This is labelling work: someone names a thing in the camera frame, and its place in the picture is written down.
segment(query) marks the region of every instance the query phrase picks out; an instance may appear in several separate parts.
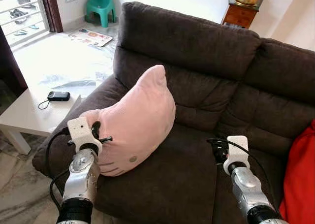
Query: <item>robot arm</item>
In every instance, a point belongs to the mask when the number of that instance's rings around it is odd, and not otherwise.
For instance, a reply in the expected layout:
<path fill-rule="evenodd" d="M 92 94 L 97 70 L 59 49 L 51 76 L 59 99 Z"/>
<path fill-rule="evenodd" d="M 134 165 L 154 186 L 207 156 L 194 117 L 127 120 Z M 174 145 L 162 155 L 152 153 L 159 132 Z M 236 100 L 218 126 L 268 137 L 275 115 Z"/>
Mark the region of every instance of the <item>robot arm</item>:
<path fill-rule="evenodd" d="M 229 136 L 227 140 L 248 151 L 248 142 L 245 136 Z M 287 224 L 262 192 L 260 180 L 250 170 L 247 153 L 232 144 L 228 145 L 227 158 L 225 149 L 216 148 L 214 153 L 220 162 L 225 160 L 224 171 L 231 176 L 233 193 L 249 224 Z"/>
<path fill-rule="evenodd" d="M 57 223 L 90 224 L 100 174 L 97 156 L 102 152 L 102 143 L 112 137 L 98 140 L 100 123 L 90 129 L 85 117 L 70 120 L 67 125 L 72 138 L 69 144 L 75 144 L 77 153 L 69 167 Z"/>

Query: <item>marble floor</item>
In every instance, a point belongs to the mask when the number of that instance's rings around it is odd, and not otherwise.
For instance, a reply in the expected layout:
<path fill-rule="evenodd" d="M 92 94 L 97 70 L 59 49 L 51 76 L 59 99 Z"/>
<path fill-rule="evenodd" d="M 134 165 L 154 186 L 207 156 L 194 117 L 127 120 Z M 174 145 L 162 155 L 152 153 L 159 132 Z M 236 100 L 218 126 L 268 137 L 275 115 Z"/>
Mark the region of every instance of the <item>marble floor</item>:
<path fill-rule="evenodd" d="M 112 74 L 118 25 L 105 29 L 85 23 L 83 27 L 112 36 L 113 40 L 103 48 L 93 48 L 71 41 L 71 32 L 66 32 L 50 34 L 14 52 L 29 87 L 49 87 L 85 97 Z M 10 104 L 14 100 L 2 85 L 0 91 L 2 102 Z M 23 137 L 31 146 L 27 156 L 19 154 L 0 132 L 0 224 L 54 224 L 58 211 L 48 192 L 51 180 L 32 166 L 32 158 L 45 138 L 30 134 Z M 124 222 L 94 210 L 92 223 Z"/>
<path fill-rule="evenodd" d="M 113 73 L 113 58 L 117 45 L 118 24 L 108 28 L 84 23 L 63 33 L 51 33 L 44 38 L 15 50 L 14 57 L 28 87 L 46 87 L 52 91 L 68 91 L 88 96 Z M 85 28 L 113 39 L 104 47 L 94 47 L 71 40 L 69 34 Z"/>

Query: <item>pink pillow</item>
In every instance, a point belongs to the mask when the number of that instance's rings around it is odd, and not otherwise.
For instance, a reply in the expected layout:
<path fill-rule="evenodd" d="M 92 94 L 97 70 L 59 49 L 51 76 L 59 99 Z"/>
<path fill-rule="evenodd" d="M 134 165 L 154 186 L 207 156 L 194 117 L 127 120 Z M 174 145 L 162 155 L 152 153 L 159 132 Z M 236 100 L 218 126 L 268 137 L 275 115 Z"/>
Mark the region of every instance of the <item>pink pillow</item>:
<path fill-rule="evenodd" d="M 118 176 L 142 163 L 167 137 L 175 119 L 175 102 L 167 88 L 165 69 L 146 70 L 116 104 L 87 111 L 89 126 L 101 122 L 99 138 L 113 137 L 98 156 L 101 174 Z"/>

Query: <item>red pillow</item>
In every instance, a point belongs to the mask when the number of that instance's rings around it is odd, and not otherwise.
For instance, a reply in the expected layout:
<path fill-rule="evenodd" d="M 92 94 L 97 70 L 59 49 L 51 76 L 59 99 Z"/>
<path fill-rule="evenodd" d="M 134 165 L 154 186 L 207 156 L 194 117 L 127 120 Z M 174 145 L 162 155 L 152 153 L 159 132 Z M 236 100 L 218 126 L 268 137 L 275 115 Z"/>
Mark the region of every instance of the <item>red pillow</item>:
<path fill-rule="evenodd" d="M 315 119 L 291 147 L 283 188 L 282 217 L 290 224 L 314 224 Z"/>

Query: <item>sofa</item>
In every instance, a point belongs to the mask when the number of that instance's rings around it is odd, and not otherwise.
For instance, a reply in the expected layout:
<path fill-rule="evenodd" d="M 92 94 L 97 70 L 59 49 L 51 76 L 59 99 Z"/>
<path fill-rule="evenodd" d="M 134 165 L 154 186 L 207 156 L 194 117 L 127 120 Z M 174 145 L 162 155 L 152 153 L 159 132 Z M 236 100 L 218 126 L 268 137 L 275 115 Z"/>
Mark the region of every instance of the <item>sofa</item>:
<path fill-rule="evenodd" d="M 251 169 L 278 207 L 290 146 L 315 118 L 315 53 L 139 2 L 124 3 L 119 22 L 114 74 L 39 147 L 36 170 L 47 175 L 47 143 L 68 120 L 113 105 L 146 69 L 162 64 L 176 102 L 174 127 L 138 167 L 99 177 L 95 208 L 135 224 L 245 224 L 230 178 L 206 142 L 229 135 L 247 136 L 272 190 L 249 159 Z M 75 154 L 69 139 L 59 136 L 52 144 L 54 176 Z"/>

